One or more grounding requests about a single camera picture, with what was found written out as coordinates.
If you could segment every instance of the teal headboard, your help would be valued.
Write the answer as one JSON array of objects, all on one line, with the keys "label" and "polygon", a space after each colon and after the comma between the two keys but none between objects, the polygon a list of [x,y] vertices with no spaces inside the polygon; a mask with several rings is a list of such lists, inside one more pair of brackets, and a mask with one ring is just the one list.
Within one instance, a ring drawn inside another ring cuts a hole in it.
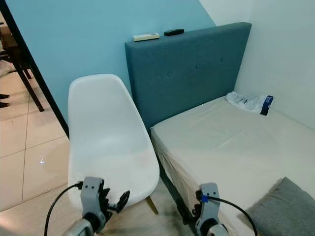
[{"label": "teal headboard", "polygon": [[233,91],[251,26],[235,23],[126,43],[132,97],[147,130]]}]

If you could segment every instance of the beige floor tile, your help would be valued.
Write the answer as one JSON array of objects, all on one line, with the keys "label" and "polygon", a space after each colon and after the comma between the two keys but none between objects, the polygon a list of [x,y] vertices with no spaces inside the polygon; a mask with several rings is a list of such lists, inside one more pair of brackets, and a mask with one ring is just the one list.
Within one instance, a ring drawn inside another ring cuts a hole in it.
[{"label": "beige floor tile", "polygon": [[0,121],[0,156],[6,156],[25,149],[28,115]]},{"label": "beige floor tile", "polygon": [[66,136],[26,149],[23,200],[65,184],[68,161]]},{"label": "beige floor tile", "polygon": [[51,108],[29,113],[26,148],[60,138],[65,133]]},{"label": "beige floor tile", "polygon": [[24,150],[0,158],[0,211],[22,200]]},{"label": "beige floor tile", "polygon": [[18,72],[6,74],[0,78],[0,93],[14,94],[26,91]]},{"label": "beige floor tile", "polygon": [[[65,186],[31,199],[0,213],[0,226],[21,235],[42,236],[50,204]],[[182,224],[170,194],[160,180],[151,195],[159,215],[155,215],[146,201],[141,201],[114,215],[99,235],[107,236],[192,236],[188,226]],[[56,204],[51,215],[48,235],[60,236],[80,217],[67,195]]]},{"label": "beige floor tile", "polygon": [[9,98],[1,99],[0,101],[10,103],[8,107],[0,109],[0,120],[10,119],[28,113],[29,93],[27,91],[11,94]]}]

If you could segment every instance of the black wire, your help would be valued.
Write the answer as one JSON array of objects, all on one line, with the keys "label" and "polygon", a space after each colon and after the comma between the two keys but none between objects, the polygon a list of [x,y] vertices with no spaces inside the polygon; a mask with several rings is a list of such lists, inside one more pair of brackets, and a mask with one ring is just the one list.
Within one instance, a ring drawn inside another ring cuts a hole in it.
[{"label": "black wire", "polygon": [[68,188],[64,189],[64,190],[56,197],[56,199],[54,200],[54,202],[51,204],[51,206],[50,206],[50,208],[49,208],[49,211],[48,211],[48,214],[47,214],[47,217],[46,217],[46,224],[45,224],[44,236],[47,236],[49,217],[50,217],[51,212],[53,211],[53,208],[54,208],[56,202],[57,202],[57,201],[59,200],[59,198],[60,198],[66,191],[68,191],[70,188],[79,187],[79,186],[80,186],[80,184],[79,184],[79,183],[76,183],[76,184],[73,184],[73,185],[69,186]]},{"label": "black wire", "polygon": [[221,199],[221,198],[215,198],[215,197],[211,197],[211,196],[208,196],[208,199],[210,200],[215,200],[215,201],[218,201],[218,202],[223,202],[223,203],[227,203],[233,207],[235,207],[236,209],[238,209],[239,211],[241,211],[249,220],[249,222],[252,224],[252,229],[254,230],[254,233],[255,233],[255,236],[257,236],[257,229],[256,229],[256,226],[254,224],[254,222],[252,221],[250,215],[247,214],[246,211],[244,211],[243,209],[241,209],[239,206],[235,205],[234,203],[231,203],[227,200],[224,200],[224,199]]}]

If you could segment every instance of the chair leg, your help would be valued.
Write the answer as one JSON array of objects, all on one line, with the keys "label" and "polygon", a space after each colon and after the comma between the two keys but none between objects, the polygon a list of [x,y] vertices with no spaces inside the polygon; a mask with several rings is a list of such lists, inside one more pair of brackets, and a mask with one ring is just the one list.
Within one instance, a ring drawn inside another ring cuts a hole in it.
[{"label": "chair leg", "polygon": [[147,200],[147,202],[148,202],[148,204],[149,204],[151,210],[154,212],[154,214],[155,214],[155,215],[158,215],[158,209],[157,209],[156,206],[154,205],[154,203],[153,203],[151,197],[148,196],[148,197],[146,198],[146,200]]}]

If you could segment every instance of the white chair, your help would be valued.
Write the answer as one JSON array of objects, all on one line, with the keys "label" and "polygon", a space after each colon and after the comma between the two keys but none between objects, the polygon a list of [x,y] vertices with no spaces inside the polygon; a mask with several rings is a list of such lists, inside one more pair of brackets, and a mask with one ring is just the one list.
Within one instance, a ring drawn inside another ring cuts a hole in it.
[{"label": "white chair", "polygon": [[[100,74],[73,81],[68,124],[68,185],[86,176],[101,177],[104,187],[110,188],[111,203],[117,203],[127,190],[130,197],[126,206],[149,197],[158,183],[157,157],[138,110],[118,76]],[[74,206],[81,208],[77,192],[70,191],[69,197]]]}]

